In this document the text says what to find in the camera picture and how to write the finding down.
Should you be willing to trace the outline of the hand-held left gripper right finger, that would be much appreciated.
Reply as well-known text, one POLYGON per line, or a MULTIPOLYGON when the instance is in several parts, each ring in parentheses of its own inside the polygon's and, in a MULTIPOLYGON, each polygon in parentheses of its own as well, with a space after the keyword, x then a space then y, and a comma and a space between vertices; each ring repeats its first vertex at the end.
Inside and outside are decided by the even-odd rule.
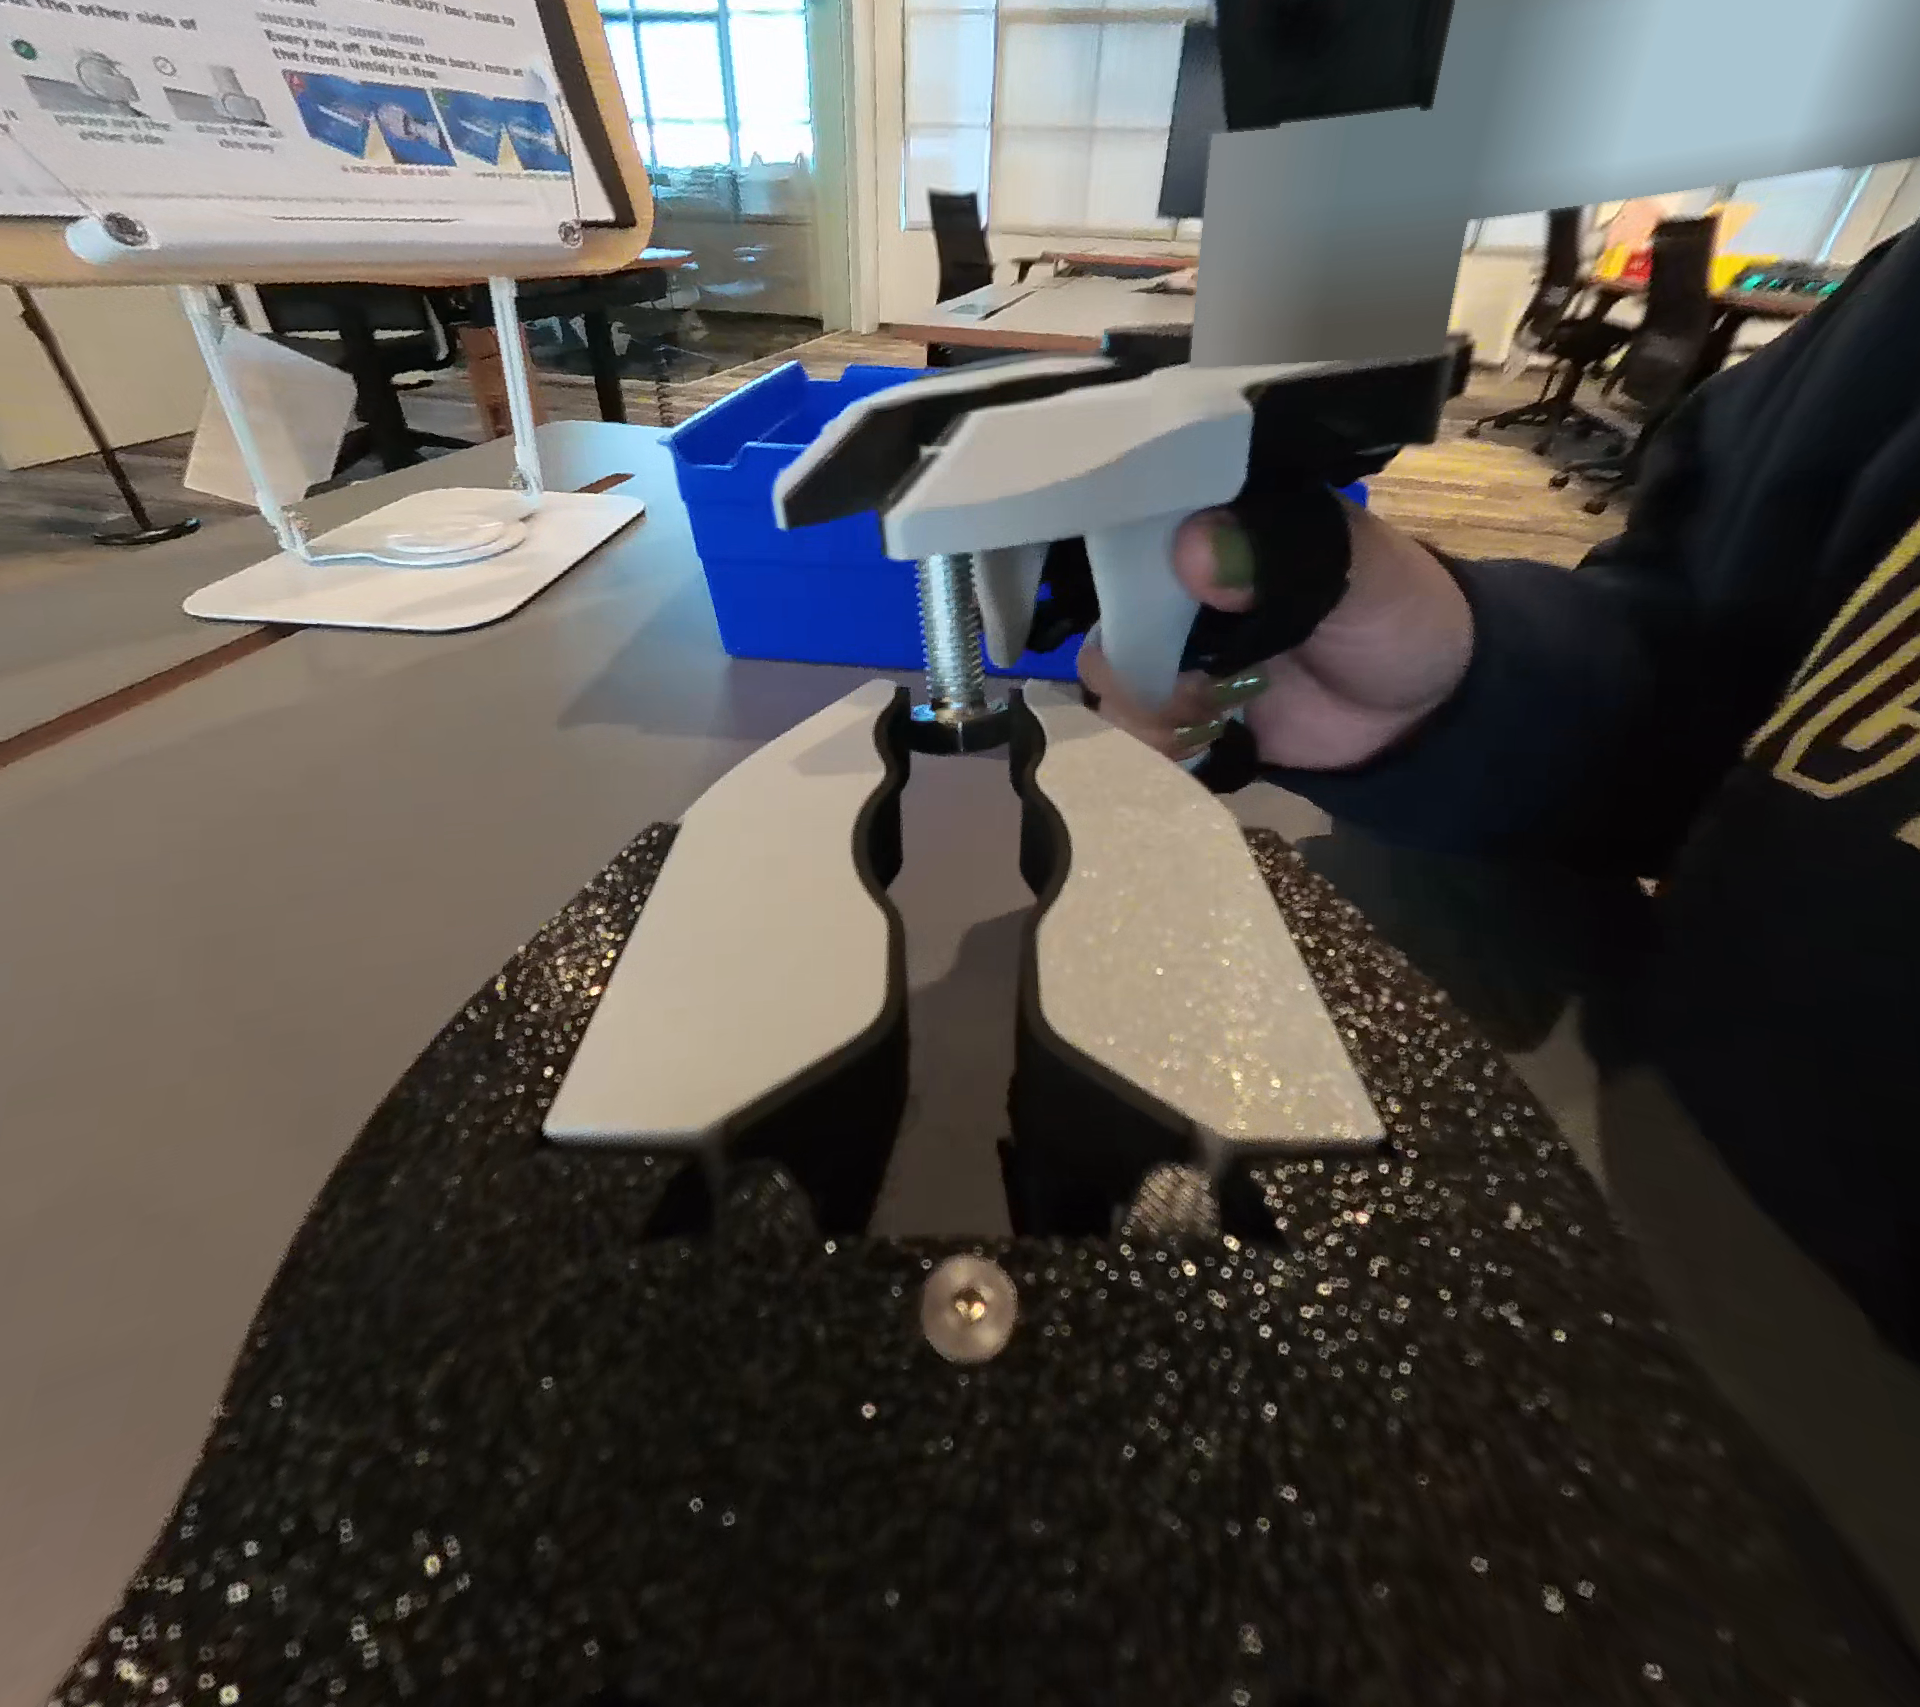
POLYGON ((1020 751, 1036 1037, 1201 1166, 1383 1146, 1234 813, 1075 693, 1025 693, 1020 751))

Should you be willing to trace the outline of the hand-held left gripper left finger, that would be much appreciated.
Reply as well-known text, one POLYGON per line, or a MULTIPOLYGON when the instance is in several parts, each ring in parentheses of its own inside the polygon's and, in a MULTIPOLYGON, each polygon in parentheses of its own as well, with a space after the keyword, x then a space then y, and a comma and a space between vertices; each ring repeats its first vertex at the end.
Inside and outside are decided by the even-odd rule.
POLYGON ((864 682, 684 809, 544 1138, 717 1160, 896 1026, 905 716, 864 682))

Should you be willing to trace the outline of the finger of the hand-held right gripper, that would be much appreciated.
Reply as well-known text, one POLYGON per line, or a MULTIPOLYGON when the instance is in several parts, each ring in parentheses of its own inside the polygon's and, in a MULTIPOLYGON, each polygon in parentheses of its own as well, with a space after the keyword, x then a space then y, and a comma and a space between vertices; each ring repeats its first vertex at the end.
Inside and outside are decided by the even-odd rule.
POLYGON ((1196 603, 1169 545, 1249 471, 1261 376, 1145 376, 965 412, 881 510, 901 560, 972 555, 984 653, 1030 646, 1045 553, 1082 540, 1113 670, 1179 670, 1196 603))
POLYGON ((877 515, 885 533, 1089 533, 1155 510, 1135 367, 993 357, 840 408, 776 485, 780 530, 877 515))

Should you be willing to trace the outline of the blue plastic bin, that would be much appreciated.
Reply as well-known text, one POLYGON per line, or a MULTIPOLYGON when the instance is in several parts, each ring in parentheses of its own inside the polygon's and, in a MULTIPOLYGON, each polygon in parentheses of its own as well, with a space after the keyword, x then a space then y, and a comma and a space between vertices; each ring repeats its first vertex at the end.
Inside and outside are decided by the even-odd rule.
MULTIPOLYGON (((1261 376, 1241 490, 1253 476, 1280 476, 1285 485, 1307 485, 1314 495, 1325 495, 1384 465, 1397 446, 1384 367, 1169 364, 1135 370, 1261 376)), ((925 665, 915 587, 909 582, 915 560, 901 560, 885 549, 877 515, 780 530, 772 510, 780 471, 803 456, 840 408, 911 377, 925 376, 851 367, 837 377, 813 377, 792 361, 669 434, 667 452, 678 471, 688 533, 731 654, 768 663, 925 665)), ((1055 540, 1045 553, 1036 612, 1025 631, 1030 646, 1016 665, 994 670, 1016 675, 1025 660, 1052 660, 1069 646, 1069 635, 1088 630, 1098 635, 1088 549, 1082 540, 1055 540)), ((1118 670, 1118 678, 1141 702, 1164 702, 1179 670, 1118 670)))

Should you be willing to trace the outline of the steel hex bolt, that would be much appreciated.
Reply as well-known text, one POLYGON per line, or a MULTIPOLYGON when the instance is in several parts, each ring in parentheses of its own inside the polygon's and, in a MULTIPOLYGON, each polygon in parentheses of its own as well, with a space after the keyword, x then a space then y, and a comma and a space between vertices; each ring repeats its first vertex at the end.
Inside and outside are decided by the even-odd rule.
POLYGON ((982 563, 972 553, 943 553, 911 569, 925 678, 909 741, 938 756, 993 753, 1011 740, 1011 682, 988 663, 982 563))

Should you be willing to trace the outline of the person's right hand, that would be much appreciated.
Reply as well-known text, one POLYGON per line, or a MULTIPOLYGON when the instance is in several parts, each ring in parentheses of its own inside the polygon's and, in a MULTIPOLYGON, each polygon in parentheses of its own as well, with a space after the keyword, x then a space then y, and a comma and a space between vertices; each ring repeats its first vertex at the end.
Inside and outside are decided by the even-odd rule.
POLYGON ((1345 519, 1345 573, 1331 606, 1295 646, 1188 670, 1164 703, 1141 703, 1089 635, 1079 653, 1089 709, 1180 764, 1217 756, 1237 724, 1257 776, 1355 772, 1416 733, 1474 663, 1474 611, 1429 545, 1345 495, 1331 506, 1345 519))

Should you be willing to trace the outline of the grey desk wooden edge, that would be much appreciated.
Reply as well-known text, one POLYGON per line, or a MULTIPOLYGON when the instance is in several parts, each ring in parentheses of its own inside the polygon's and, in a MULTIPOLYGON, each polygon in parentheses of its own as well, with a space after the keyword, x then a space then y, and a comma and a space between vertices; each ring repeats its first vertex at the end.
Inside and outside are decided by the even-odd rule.
POLYGON ((993 357, 1089 357, 1126 332, 1188 332, 1196 253, 1041 253, 1021 280, 988 283, 877 332, 930 367, 993 357))

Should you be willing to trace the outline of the black office chair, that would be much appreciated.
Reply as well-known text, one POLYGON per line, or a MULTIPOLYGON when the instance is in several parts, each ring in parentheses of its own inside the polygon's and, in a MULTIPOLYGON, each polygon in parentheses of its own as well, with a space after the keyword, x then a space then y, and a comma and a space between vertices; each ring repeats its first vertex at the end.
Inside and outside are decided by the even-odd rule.
POLYGON ((1617 495, 1641 473, 1647 434, 1695 388, 1708 337, 1714 328, 1711 256, 1724 210, 1701 217, 1660 221, 1647 239, 1643 314, 1617 326, 1604 314, 1581 314, 1562 328, 1562 394, 1557 398, 1545 446, 1568 427, 1604 439, 1597 456, 1562 463, 1549 473, 1549 490, 1597 490, 1585 510, 1602 510, 1602 495, 1617 495))
POLYGON ((1531 357, 1541 357, 1549 361, 1549 370, 1545 370, 1545 384, 1541 384, 1541 394, 1525 406, 1512 406, 1496 417, 1479 417, 1464 427, 1469 439, 1479 439, 1484 430, 1498 430, 1498 427, 1531 427, 1531 424, 1545 424, 1549 422, 1549 394, 1557 388, 1557 367, 1562 364, 1562 354, 1557 350, 1557 337, 1570 314, 1570 304, 1581 294, 1585 287, 1585 268, 1581 268, 1581 235, 1585 235, 1585 210, 1581 203, 1570 203, 1570 210, 1549 210, 1545 217, 1545 256, 1541 256, 1541 273, 1536 273, 1536 283, 1535 283, 1535 294, 1531 304, 1523 308, 1520 314, 1520 326, 1506 340, 1506 361, 1520 367, 1523 361, 1531 357))
POLYGON ((926 188, 926 226, 935 244, 935 304, 953 304, 994 280, 994 256, 972 188, 926 188))

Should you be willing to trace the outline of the black monitor screen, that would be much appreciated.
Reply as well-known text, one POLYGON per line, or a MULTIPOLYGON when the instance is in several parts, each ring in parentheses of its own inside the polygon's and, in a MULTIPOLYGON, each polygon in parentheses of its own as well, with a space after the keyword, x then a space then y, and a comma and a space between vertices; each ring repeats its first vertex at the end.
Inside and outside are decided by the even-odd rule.
POLYGON ((1222 87, 1217 25, 1188 20, 1180 31, 1180 56, 1169 104, 1159 221, 1185 222, 1204 217, 1204 184, 1212 140, 1222 131, 1222 87))

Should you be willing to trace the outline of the white poster stand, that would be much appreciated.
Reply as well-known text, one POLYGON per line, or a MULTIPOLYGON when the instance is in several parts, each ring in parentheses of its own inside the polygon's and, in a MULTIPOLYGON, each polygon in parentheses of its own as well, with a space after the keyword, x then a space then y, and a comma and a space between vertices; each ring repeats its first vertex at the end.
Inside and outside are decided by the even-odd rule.
POLYGON ((578 217, 406 217, 320 221, 286 211, 86 211, 63 226, 74 261, 102 275, 175 283, 202 345, 255 505, 276 553, 192 589, 185 616, 219 625, 353 630, 392 635, 459 635, 513 616, 535 593, 582 563, 641 519, 637 500, 554 494, 540 481, 531 370, 519 337, 513 273, 575 261, 578 217), (293 273, 299 283, 342 280, 353 265, 431 273, 488 268, 488 304, 508 384, 511 485, 421 490, 371 515, 311 533, 279 500, 255 430, 255 408, 212 314, 217 280, 293 273))

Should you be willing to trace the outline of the white paper sheet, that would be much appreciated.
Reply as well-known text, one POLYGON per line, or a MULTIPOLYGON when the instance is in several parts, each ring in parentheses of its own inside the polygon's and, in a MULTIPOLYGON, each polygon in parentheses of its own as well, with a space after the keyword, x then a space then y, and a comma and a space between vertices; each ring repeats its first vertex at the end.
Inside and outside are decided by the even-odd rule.
MULTIPOLYGON (((315 485, 333 476, 353 424, 357 384, 306 354, 238 326, 219 326, 219 364, 241 403, 255 465, 270 481, 271 500, 294 506, 315 485)), ((204 394, 181 485, 192 495, 257 506, 255 471, 233 439, 219 388, 204 394)))

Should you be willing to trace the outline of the person's dark printed sweatshirt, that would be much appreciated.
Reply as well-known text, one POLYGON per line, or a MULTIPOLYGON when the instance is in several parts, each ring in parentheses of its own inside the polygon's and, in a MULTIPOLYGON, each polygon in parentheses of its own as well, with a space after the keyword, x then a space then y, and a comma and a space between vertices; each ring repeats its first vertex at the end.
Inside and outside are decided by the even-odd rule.
POLYGON ((1916 226, 1661 430, 1580 587, 1647 620, 1650 1063, 1916 1359, 1916 226))

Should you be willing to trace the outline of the black tripod stand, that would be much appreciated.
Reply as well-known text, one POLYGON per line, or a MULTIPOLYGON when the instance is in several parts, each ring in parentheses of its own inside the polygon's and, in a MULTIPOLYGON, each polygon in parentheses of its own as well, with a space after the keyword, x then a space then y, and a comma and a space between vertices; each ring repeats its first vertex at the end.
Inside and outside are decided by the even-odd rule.
POLYGON ((111 446, 111 434, 99 422, 99 408, 89 406, 89 398, 84 394, 40 304, 33 301, 31 287, 21 283, 11 283, 11 301, 16 301, 16 312, 19 312, 19 321, 21 328, 33 337, 36 354, 45 357, 54 377, 62 384, 62 394, 67 398, 73 412, 78 417, 84 424, 84 434, 99 457, 99 465, 107 471, 117 500, 122 500, 122 515, 117 519, 107 519, 89 540, 94 545, 107 545, 107 549, 152 549, 160 540, 181 540, 189 533, 202 530, 202 519, 185 515, 185 519, 155 519, 152 506, 144 505, 144 495, 135 494, 123 463, 122 463, 122 452, 111 446))

